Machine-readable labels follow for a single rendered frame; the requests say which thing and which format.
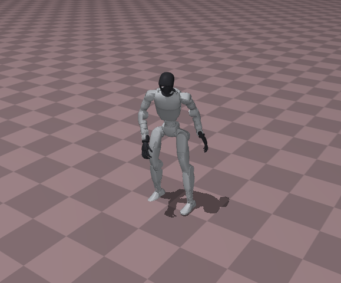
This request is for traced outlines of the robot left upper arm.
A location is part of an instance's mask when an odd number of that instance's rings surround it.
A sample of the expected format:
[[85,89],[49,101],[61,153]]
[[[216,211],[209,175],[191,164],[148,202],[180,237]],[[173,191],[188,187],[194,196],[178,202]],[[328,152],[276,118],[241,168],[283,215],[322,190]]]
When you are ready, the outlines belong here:
[[190,93],[180,93],[180,101],[182,104],[185,104],[189,108],[188,112],[191,117],[197,117],[196,116],[197,107]]

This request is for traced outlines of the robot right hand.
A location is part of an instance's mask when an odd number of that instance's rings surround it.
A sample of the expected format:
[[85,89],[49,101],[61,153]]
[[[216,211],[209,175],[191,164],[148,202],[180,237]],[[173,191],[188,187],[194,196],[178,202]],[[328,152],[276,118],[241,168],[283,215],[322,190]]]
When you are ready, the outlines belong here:
[[[145,140],[142,140],[142,143],[143,143],[143,145],[142,145],[142,157],[144,158],[144,159],[150,159],[150,158],[152,158],[150,155],[149,155],[149,152],[148,152],[148,149],[150,150],[150,152],[153,152],[151,149],[150,149],[150,147],[149,147],[149,143],[150,142],[150,137],[149,137],[149,135],[146,135],[146,137],[145,137]],[[150,158],[149,158],[149,157]]]

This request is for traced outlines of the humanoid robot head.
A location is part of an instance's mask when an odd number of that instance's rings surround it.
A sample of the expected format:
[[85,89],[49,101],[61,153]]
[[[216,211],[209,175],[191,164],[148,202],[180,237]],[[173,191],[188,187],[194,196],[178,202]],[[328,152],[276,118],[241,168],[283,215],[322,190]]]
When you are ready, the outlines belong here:
[[[174,75],[169,72],[164,72],[161,74],[158,85],[163,96],[170,97],[174,93],[170,94],[172,91],[176,92],[173,88],[174,85]],[[163,88],[161,86],[164,86]]]

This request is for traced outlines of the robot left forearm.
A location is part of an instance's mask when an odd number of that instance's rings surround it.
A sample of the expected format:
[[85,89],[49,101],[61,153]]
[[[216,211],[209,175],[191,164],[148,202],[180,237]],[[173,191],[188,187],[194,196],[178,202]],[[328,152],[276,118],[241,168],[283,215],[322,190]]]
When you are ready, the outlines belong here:
[[200,117],[200,113],[199,113],[198,109],[196,109],[196,116],[197,117],[193,117],[193,122],[194,122],[194,127],[196,129],[196,133],[198,135],[199,131],[201,131],[203,133],[202,125],[201,125],[201,117]]

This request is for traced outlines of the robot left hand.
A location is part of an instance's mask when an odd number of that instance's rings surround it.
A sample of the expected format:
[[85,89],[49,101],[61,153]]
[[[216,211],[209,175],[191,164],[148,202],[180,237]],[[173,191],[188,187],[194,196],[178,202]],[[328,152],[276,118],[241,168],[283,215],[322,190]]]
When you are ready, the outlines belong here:
[[208,150],[208,145],[207,145],[207,140],[206,140],[206,138],[205,138],[205,134],[204,133],[202,133],[201,131],[199,131],[198,132],[198,135],[199,135],[199,138],[201,138],[202,139],[202,141],[204,142],[204,152],[206,152],[207,150]]

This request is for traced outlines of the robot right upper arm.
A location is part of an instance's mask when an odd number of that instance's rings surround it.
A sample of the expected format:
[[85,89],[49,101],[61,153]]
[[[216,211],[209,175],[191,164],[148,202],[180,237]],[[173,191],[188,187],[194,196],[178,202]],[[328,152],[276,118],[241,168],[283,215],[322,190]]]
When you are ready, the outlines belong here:
[[151,102],[154,100],[156,90],[148,90],[144,96],[144,99],[141,103],[141,107],[139,112],[142,112],[143,119],[148,118],[148,112],[147,109],[149,108]]

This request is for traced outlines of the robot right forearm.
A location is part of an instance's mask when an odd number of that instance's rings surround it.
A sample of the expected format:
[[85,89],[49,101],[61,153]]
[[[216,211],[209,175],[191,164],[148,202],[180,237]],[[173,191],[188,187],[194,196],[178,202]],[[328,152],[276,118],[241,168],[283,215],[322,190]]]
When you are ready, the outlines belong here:
[[140,125],[142,140],[145,140],[146,135],[149,135],[148,133],[148,127],[147,127],[147,121],[143,120],[143,114],[142,112],[138,113],[138,123]]

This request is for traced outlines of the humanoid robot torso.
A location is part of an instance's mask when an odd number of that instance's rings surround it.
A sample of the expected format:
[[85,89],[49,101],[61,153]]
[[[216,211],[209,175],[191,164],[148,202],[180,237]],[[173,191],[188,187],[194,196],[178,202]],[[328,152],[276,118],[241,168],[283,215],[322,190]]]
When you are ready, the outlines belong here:
[[[163,87],[162,87],[163,88]],[[163,135],[168,137],[177,137],[177,129],[180,128],[179,122],[176,121],[181,111],[180,93],[181,91],[174,88],[176,92],[170,97],[162,95],[160,88],[156,89],[154,102],[157,114],[160,119],[164,120],[162,125]]]

